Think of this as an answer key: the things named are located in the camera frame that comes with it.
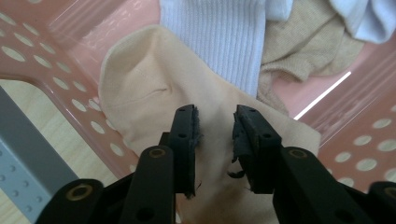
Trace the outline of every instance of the wooden floor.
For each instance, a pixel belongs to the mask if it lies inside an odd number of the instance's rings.
[[[0,80],[0,86],[79,178],[98,179],[106,186],[117,180],[41,90],[19,81]],[[0,223],[29,223],[2,190]]]

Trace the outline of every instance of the beige sock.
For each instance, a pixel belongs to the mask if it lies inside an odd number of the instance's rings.
[[[363,44],[347,33],[327,0],[294,1],[287,21],[267,22],[258,99],[287,113],[271,90],[274,77],[306,81],[336,75],[353,63]]]
[[[203,137],[196,148],[196,197],[177,195],[183,223],[277,223],[271,195],[255,195],[245,178],[228,177],[236,105],[259,110],[283,146],[318,152],[319,134],[241,92],[214,74],[170,31],[153,25],[124,37],[107,54],[99,96],[114,127],[134,151],[158,145],[176,109],[195,104]]]

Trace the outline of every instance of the plastic basket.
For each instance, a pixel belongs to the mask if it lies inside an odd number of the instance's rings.
[[[115,176],[128,175],[138,158],[101,111],[100,67],[111,46],[159,14],[158,0],[1,1],[0,78],[41,89]],[[319,158],[356,189],[396,181],[395,59],[396,36],[367,44],[338,76],[275,82],[292,117],[310,108],[300,121],[322,133]]]

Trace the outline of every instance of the laundry basket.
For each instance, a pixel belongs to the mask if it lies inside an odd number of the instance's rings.
[[[128,175],[138,158],[101,111],[100,67],[111,46],[159,14],[158,0],[1,1],[0,78],[41,89],[116,177]],[[356,189],[396,181],[395,59],[394,36],[366,45],[338,76],[275,84],[293,117],[310,108],[300,121],[322,133],[319,158]]]

